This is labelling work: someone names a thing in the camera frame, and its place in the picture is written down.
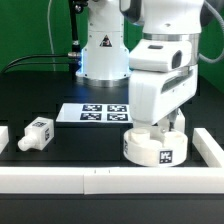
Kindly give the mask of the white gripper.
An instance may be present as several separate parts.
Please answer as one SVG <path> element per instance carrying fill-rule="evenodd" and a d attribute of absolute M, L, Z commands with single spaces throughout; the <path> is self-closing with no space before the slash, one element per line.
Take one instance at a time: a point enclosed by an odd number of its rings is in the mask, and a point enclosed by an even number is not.
<path fill-rule="evenodd" d="M 173 130 L 176 111 L 196 93 L 198 34 L 144 34 L 129 55 L 129 109 L 134 126 Z"/>

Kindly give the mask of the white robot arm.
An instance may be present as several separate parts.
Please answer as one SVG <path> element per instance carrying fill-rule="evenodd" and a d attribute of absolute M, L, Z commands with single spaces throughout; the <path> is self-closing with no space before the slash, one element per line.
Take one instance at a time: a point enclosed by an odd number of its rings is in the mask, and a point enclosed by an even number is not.
<path fill-rule="evenodd" d="M 195 95 L 201 28 L 224 20 L 224 0 L 87 0 L 88 39 L 77 78 L 90 85 L 129 81 L 136 127 L 169 120 Z"/>

